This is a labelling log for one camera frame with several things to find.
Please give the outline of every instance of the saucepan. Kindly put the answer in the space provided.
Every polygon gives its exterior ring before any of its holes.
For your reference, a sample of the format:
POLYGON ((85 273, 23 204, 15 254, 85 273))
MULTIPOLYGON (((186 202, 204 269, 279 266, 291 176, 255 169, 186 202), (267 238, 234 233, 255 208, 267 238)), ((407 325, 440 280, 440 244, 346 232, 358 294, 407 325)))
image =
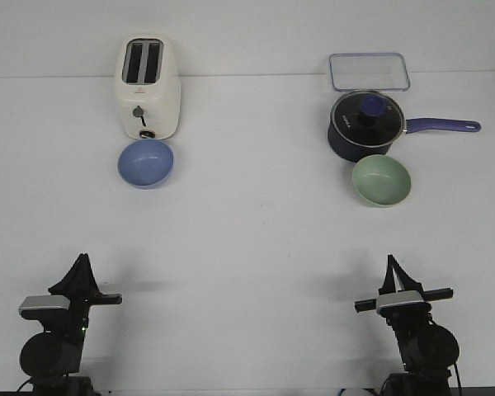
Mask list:
POLYGON ((340 157, 356 163, 368 155, 386 154, 402 134, 420 130, 478 132, 480 124, 442 118, 405 120, 392 98, 377 91, 354 91, 333 105, 328 142, 340 157))

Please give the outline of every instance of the container lid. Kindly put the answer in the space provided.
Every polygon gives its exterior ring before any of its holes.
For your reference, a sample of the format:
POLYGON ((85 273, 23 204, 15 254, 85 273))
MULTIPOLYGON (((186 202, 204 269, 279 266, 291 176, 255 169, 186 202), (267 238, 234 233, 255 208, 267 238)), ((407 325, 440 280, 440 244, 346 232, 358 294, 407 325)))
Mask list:
POLYGON ((401 54, 332 54, 329 58, 332 86, 338 92, 361 89, 407 91, 411 87, 401 54))
POLYGON ((398 104, 375 91, 340 97, 332 109, 332 123, 344 139, 365 147, 391 144, 405 126, 398 104))

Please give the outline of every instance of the lid knob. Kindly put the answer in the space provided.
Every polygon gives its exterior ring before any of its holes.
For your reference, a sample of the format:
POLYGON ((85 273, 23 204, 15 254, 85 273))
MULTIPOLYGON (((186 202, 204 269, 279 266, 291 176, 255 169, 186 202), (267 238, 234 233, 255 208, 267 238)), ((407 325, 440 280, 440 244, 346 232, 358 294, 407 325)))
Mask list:
POLYGON ((387 103, 378 95, 373 93, 364 95, 360 101, 361 112, 369 117, 379 117, 385 113, 387 103))

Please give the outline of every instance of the blue bowl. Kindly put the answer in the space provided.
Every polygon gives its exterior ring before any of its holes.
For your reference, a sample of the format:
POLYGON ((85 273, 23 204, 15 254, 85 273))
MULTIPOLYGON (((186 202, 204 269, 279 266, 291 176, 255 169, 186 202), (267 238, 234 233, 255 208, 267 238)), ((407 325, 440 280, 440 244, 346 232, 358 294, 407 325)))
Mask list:
POLYGON ((168 179, 173 164, 172 150, 164 142, 143 139, 123 150, 117 169, 132 186, 149 189, 161 186, 168 179))

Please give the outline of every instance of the green bowl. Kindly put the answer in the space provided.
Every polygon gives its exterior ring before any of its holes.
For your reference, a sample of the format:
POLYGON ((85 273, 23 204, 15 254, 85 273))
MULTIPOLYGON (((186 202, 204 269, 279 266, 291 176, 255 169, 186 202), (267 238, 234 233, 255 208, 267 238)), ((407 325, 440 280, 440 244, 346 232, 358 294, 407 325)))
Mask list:
POLYGON ((411 190, 407 169, 391 157, 382 154, 361 159, 352 172, 357 193, 377 206, 392 206, 401 202, 411 190))

